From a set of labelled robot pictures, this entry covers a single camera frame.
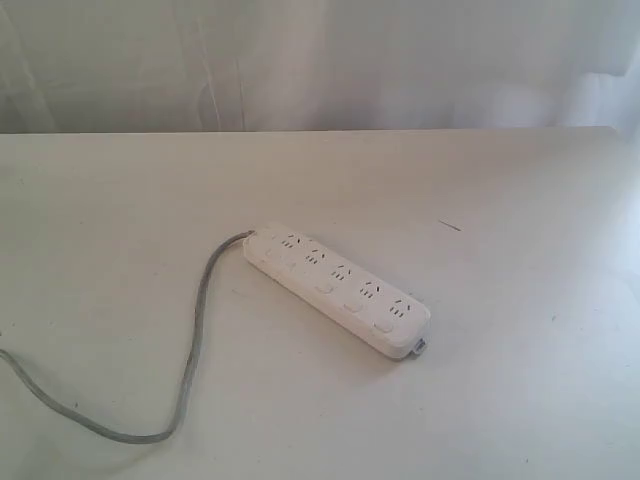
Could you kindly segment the white five-socket power strip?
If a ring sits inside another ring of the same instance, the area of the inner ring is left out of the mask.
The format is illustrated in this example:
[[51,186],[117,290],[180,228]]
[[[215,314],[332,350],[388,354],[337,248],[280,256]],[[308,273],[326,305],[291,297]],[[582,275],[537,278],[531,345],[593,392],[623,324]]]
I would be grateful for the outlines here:
[[246,260],[386,357],[427,345],[428,308],[317,240],[271,223],[243,241]]

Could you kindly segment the white sheer curtain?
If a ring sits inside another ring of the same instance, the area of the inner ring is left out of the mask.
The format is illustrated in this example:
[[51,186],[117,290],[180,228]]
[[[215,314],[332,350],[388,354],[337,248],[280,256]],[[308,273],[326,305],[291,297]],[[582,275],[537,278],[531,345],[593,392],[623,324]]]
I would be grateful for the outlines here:
[[635,1],[5,1],[5,133],[639,127]]

